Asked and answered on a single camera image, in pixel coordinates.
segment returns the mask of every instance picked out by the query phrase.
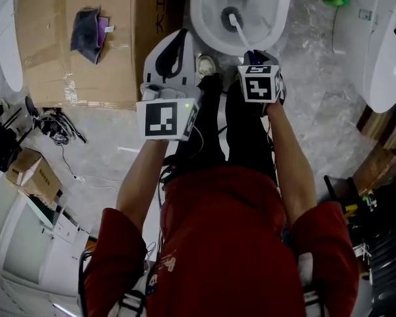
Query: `red shirt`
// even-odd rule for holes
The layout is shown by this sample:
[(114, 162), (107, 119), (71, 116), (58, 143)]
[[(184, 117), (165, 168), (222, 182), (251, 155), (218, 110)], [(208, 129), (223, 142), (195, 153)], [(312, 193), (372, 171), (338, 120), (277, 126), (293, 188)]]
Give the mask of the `red shirt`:
[[(166, 187), (165, 243), (147, 313), (160, 316), (305, 316), (296, 259), (311, 252), (313, 284), (329, 315), (350, 316), (358, 269), (338, 203), (302, 215), (281, 241), (281, 197), (267, 176), (239, 166), (194, 172)], [(141, 233), (105, 209), (85, 273), (89, 316), (107, 316), (138, 280), (147, 251)]]

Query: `green object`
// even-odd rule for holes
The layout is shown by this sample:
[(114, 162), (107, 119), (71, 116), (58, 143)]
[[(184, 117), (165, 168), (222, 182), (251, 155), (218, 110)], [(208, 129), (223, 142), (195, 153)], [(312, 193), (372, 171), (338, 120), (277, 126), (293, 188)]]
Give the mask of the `green object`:
[(323, 0), (324, 5), (341, 7), (349, 5), (349, 0)]

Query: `white toilet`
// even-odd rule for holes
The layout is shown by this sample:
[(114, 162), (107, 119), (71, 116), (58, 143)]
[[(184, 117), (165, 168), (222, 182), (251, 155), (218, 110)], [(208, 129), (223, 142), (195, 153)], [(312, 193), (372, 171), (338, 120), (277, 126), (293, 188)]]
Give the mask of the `white toilet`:
[(367, 105), (384, 113), (396, 104), (396, 0), (349, 0), (339, 7), (333, 50)]
[(282, 35), (290, 0), (191, 0), (191, 20), (199, 37), (215, 50), (243, 56), (248, 50), (237, 32), (226, 29), (221, 18), (227, 7), (239, 11), (243, 31), (253, 50), (267, 50)]

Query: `brown cardboard box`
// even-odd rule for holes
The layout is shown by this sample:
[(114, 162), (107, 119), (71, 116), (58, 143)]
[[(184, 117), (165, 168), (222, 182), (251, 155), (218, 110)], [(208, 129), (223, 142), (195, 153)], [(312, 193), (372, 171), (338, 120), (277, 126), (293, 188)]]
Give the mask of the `brown cardboard box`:
[[(135, 109), (151, 50), (182, 27), (185, 0), (18, 0), (16, 35), (24, 84), (37, 107)], [(98, 65), (70, 52), (73, 21), (85, 7), (109, 17)]]
[(53, 201), (61, 183), (41, 153), (24, 149), (9, 167), (6, 177), (24, 193), (38, 197), (55, 210)]

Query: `white toilet tank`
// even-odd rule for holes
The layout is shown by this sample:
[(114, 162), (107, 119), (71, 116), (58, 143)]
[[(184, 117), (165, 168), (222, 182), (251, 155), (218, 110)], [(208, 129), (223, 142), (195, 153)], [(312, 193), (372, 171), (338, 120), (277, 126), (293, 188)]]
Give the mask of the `white toilet tank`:
[(191, 0), (191, 20), (210, 47), (229, 55), (246, 52), (238, 33), (223, 25), (222, 15), (235, 8), (242, 17), (244, 34), (253, 49), (266, 50), (281, 36), (290, 0)]

